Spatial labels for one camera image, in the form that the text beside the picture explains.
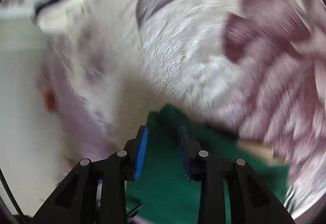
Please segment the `green varsity jacket cream sleeves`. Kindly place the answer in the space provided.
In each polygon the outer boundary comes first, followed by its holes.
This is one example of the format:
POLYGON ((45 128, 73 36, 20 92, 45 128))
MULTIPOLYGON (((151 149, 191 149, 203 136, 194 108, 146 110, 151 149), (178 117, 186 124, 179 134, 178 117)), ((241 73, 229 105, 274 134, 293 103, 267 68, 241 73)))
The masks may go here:
POLYGON ((127 207, 140 206, 139 215, 152 223, 197 223, 200 183, 190 182, 182 166, 178 129, 184 125, 191 139, 216 157, 233 162, 242 158, 285 202, 288 166, 268 166, 237 147, 237 137, 193 122, 167 104, 150 112, 146 122, 148 145, 140 178, 127 183, 127 207))

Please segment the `white fleece folded garment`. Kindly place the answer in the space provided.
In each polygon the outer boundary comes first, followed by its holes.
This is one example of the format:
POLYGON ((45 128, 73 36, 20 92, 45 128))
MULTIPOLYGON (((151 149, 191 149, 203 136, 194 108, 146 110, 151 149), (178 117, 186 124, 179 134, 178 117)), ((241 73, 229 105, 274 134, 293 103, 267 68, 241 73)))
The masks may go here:
POLYGON ((41 9, 35 22, 45 34, 66 34, 86 11, 87 0, 59 0, 41 9))

